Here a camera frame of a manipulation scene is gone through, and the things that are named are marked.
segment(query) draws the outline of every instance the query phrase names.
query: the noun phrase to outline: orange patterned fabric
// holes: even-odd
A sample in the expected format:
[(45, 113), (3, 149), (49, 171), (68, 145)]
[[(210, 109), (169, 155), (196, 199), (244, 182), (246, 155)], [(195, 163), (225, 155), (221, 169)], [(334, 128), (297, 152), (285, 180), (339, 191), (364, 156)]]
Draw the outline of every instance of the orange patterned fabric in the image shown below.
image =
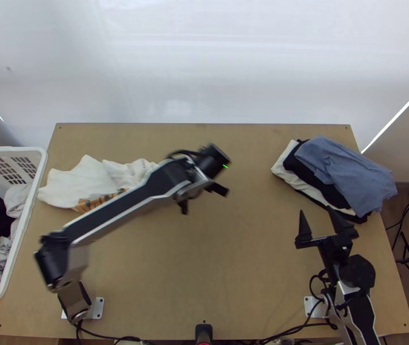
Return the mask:
[(118, 197), (120, 194), (126, 192), (127, 189), (120, 189), (120, 191), (116, 192), (116, 193), (112, 193), (112, 194), (105, 194), (100, 196), (97, 199), (93, 199), (93, 200), (88, 200), (88, 199), (80, 199), (79, 203), (77, 205), (75, 205), (75, 209), (79, 212), (79, 213), (86, 213), (92, 209), (95, 209), (96, 207), (104, 204), (105, 202)]

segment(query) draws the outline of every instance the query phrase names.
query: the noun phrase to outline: wooden table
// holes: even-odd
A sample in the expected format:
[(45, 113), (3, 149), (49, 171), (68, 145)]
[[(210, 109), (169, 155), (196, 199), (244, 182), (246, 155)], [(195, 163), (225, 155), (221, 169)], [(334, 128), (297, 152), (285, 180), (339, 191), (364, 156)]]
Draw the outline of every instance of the wooden table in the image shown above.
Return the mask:
[[(302, 324), (308, 280), (323, 264), (316, 248), (296, 250), (299, 211), (314, 236), (330, 235), (328, 214), (296, 193), (270, 168), (291, 139), (325, 135), (357, 150), (347, 125), (58, 124), (48, 148), (50, 168), (72, 169), (88, 154), (120, 163), (159, 162), (179, 148), (213, 142), (232, 159), (218, 182), (227, 198), (205, 193), (178, 207), (159, 209), (91, 246), (83, 283), (106, 299), (94, 332), (143, 339), (192, 339), (206, 321), (216, 339), (259, 339)], [(77, 217), (36, 201), (7, 292), (0, 302), (0, 334), (73, 338), (60, 304), (47, 291), (33, 259), (40, 235)], [(371, 290), (378, 334), (409, 332), (409, 309), (378, 213), (356, 226), (352, 253), (374, 265)], [(337, 336), (310, 327), (299, 338)]]

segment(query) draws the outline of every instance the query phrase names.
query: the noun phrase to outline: cable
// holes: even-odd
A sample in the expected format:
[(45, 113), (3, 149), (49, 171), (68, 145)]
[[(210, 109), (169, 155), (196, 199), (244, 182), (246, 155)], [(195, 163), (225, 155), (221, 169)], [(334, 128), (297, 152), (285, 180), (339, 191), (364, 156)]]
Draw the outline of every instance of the cable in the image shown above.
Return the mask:
[(82, 341), (80, 340), (80, 337), (79, 337), (79, 331), (80, 331), (79, 327), (78, 326), (75, 327), (75, 337), (77, 339), (78, 344), (82, 345)]
[(400, 219), (396, 224), (393, 224), (392, 226), (390, 226), (390, 227), (388, 227), (388, 228), (385, 228), (385, 230), (390, 230), (391, 228), (397, 227), (399, 224), (401, 224), (402, 221), (404, 220), (404, 217), (406, 216), (408, 210), (409, 210), (409, 202), (408, 202), (408, 204), (406, 205), (406, 207), (404, 208), (404, 211), (402, 211), (402, 217), (401, 217), (401, 219)]
[(76, 338), (77, 338), (77, 341), (79, 342), (79, 345), (82, 343), (80, 341), (79, 331), (85, 332), (86, 334), (92, 335), (92, 336), (94, 336), (96, 338), (116, 340), (114, 345), (118, 344), (122, 340), (127, 340), (127, 341), (130, 341), (130, 342), (144, 342), (144, 343), (147, 343), (147, 344), (155, 345), (152, 342), (145, 342), (142, 339), (140, 339), (138, 337), (135, 337), (135, 336), (123, 336), (123, 337), (118, 338), (118, 337), (115, 337), (115, 336), (107, 336), (107, 335), (101, 335), (101, 334), (93, 333), (93, 332), (88, 331), (87, 329), (84, 329), (82, 327), (82, 324), (83, 324), (83, 320), (78, 322), (77, 325), (74, 325), (75, 328), (76, 328)]
[(190, 151), (189, 149), (178, 149), (176, 151), (171, 152), (170, 154), (168, 154), (166, 156), (166, 158), (172, 158), (175, 155), (188, 155), (188, 156), (206, 156), (205, 154), (201, 153), (201, 152), (196, 152), (196, 151)]
[(403, 216), (402, 216), (401, 222), (399, 224), (398, 231), (396, 231), (395, 240), (393, 241), (393, 245), (391, 246), (391, 250), (395, 249), (396, 242), (398, 241), (399, 234), (401, 233), (401, 230), (402, 230), (402, 225), (404, 224), (404, 219), (406, 218), (406, 215), (407, 215), (408, 212), (409, 212), (409, 208), (406, 210), (405, 214), (403, 214)]
[(270, 336), (270, 337), (268, 337), (268, 338), (265, 338), (265, 339), (261, 339), (260, 342), (259, 342), (260, 345), (267, 344), (267, 343), (271, 342), (272, 340), (278, 339), (278, 338), (280, 338), (280, 337), (282, 337), (282, 336), (295, 334), (295, 333), (297, 333), (297, 332), (300, 332), (303, 328), (306, 328), (306, 327), (323, 326), (323, 325), (327, 325), (327, 326), (330, 327), (330, 323), (326, 323), (326, 322), (324, 322), (324, 323), (308, 324), (308, 322), (309, 322), (310, 319), (311, 319), (311, 315), (313, 314), (313, 311), (314, 311), (314, 310), (316, 309), (316, 307), (317, 307), (320, 303), (322, 303), (322, 302), (323, 302), (322, 300), (319, 300), (318, 302), (315, 303), (315, 305), (313, 306), (313, 308), (311, 308), (310, 312), (308, 313), (307, 319), (305, 320), (305, 322), (304, 322), (302, 325), (299, 325), (299, 326), (296, 326), (296, 327), (292, 327), (292, 328), (290, 328), (290, 329), (288, 329), (288, 330), (286, 330), (286, 331), (284, 331), (284, 332), (281, 332), (281, 333), (272, 335), (272, 336)]
[(401, 217), (400, 221), (398, 221), (396, 224), (393, 224), (392, 226), (390, 226), (388, 228), (385, 228), (385, 230), (389, 230), (391, 228), (394, 228), (394, 227), (397, 227), (398, 225), (400, 225), (404, 221), (404, 218), (407, 215), (407, 212), (409, 212), (409, 202), (407, 203), (406, 207), (404, 208), (404, 211), (402, 212), (402, 217)]
[(310, 278), (310, 283), (308, 284), (308, 285), (309, 285), (308, 287), (310, 288), (310, 293), (311, 293), (311, 295), (312, 295), (313, 297), (315, 297), (317, 300), (322, 300), (322, 301), (324, 301), (323, 298), (319, 298), (319, 297), (316, 296), (316, 294), (313, 292), (313, 288), (312, 288), (311, 284), (313, 283), (313, 280), (314, 280), (315, 278), (318, 278), (318, 279), (324, 284), (324, 288), (327, 289), (327, 285), (326, 285), (326, 282), (324, 281), (324, 279), (323, 279), (319, 274), (315, 274), (315, 275), (313, 275), (313, 276)]

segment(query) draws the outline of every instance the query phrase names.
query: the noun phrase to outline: white backdrop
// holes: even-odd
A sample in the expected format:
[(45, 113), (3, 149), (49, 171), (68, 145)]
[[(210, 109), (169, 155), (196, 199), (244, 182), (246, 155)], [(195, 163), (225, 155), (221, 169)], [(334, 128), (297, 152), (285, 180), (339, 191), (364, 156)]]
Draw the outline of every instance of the white backdrop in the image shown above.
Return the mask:
[(408, 100), (406, 0), (0, 0), (0, 115), (25, 145), (56, 122), (282, 122), (364, 148)]

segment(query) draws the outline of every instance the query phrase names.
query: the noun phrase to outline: white laundry basket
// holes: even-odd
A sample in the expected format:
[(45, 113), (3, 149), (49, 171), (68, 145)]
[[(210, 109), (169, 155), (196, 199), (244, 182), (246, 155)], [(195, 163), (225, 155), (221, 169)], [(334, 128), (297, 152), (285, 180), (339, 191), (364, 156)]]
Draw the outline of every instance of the white laundry basket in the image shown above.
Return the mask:
[(0, 299), (7, 289), (46, 163), (47, 153), (40, 147), (0, 147), (0, 191), (5, 194), (14, 185), (31, 184), (0, 281)]

